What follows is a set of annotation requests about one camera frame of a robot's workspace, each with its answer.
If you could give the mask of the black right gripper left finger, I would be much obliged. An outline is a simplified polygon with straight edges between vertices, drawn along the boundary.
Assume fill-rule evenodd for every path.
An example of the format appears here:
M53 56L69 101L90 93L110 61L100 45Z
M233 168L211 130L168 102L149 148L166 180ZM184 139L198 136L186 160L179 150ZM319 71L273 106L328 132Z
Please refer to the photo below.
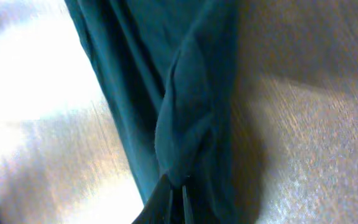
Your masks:
M132 224L171 224L173 189L167 174L161 176L139 216Z

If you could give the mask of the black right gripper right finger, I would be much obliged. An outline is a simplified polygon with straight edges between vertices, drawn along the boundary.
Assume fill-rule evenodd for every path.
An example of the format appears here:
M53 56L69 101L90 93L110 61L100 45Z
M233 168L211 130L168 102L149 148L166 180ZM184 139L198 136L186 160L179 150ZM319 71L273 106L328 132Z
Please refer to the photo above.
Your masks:
M182 187L182 196L183 196L183 209L184 209L184 216L185 216L185 224L194 224L194 217L193 217L193 209L191 206L191 199L188 192L188 187Z

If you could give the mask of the dark green t-shirt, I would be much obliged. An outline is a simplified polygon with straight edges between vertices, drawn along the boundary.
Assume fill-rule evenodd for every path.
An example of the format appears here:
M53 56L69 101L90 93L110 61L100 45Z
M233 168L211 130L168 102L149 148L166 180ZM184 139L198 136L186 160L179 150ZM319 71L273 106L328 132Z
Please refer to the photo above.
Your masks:
M238 1L66 2L108 102L145 204L161 176L171 223L252 223L239 190L243 153L231 113L238 66Z

